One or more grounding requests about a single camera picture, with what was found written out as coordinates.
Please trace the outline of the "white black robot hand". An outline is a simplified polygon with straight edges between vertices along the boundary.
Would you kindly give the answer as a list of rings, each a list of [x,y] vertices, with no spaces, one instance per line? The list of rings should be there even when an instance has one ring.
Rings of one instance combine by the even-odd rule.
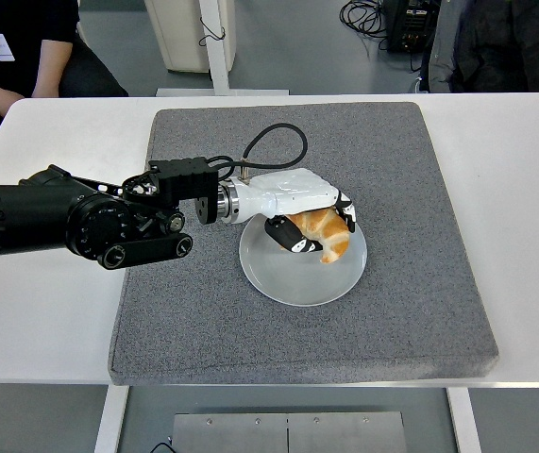
[[[308,169],[230,178],[220,184],[225,223],[265,218],[264,231],[293,253],[320,251],[323,263],[339,260],[355,231],[355,207],[348,196]]]

